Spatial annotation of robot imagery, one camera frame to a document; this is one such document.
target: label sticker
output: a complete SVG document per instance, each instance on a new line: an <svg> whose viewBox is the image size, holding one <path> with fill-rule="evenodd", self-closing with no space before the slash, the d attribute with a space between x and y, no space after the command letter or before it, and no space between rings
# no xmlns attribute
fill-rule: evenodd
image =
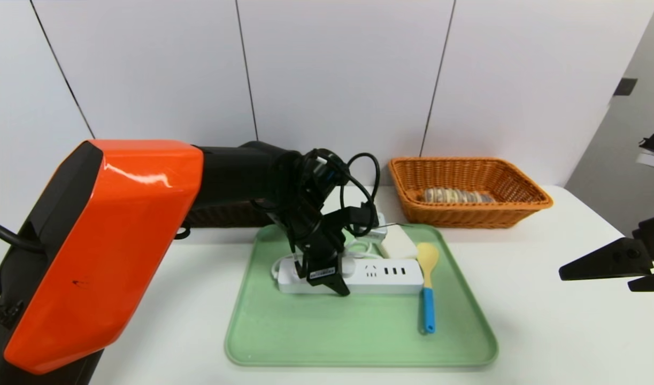
<svg viewBox="0 0 654 385"><path fill-rule="evenodd" d="M325 275L331 275L334 273L336 273L336 267L323 268L322 270L317 270L310 273L310 278L311 280L314 280L315 278L324 277Z"/></svg>

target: blue spoon handle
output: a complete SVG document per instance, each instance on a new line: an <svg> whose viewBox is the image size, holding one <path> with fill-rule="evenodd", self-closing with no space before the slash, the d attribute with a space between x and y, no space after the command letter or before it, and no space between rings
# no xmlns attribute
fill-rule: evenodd
<svg viewBox="0 0 654 385"><path fill-rule="evenodd" d="M424 288L424 329L432 334L436 331L436 314L434 313L434 290Z"/></svg>

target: orange woven basket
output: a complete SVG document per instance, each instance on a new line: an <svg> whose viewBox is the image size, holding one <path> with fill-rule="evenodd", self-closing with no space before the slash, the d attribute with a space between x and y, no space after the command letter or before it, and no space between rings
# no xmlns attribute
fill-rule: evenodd
<svg viewBox="0 0 654 385"><path fill-rule="evenodd" d="M552 206L552 199L519 168L497 158L394 158L388 163L413 224L506 228ZM490 203L426 203L427 188L458 188L490 195Z"/></svg>

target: white table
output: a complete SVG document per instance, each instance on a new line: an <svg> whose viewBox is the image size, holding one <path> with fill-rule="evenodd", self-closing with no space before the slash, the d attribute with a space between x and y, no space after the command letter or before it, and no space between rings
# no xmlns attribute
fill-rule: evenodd
<svg viewBox="0 0 654 385"><path fill-rule="evenodd" d="M654 293L626 281L561 282L557 270L621 236L559 187L512 229L440 229L498 338L484 368L245 368L224 353L255 229L200 230L173 243L91 385L213 383L654 383ZM337 205L332 194L325 208ZM347 204L358 204L347 190ZM404 221L392 188L376 198Z"/></svg>

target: white power strip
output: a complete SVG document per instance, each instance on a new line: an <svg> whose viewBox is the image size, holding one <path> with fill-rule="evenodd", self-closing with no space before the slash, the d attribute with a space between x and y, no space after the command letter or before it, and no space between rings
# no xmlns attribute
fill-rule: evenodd
<svg viewBox="0 0 654 385"><path fill-rule="evenodd" d="M417 260L353 259L342 261L343 280L352 294L419 294L424 286ZM324 285L298 278L293 258L280 261L277 282L287 294L333 294Z"/></svg>

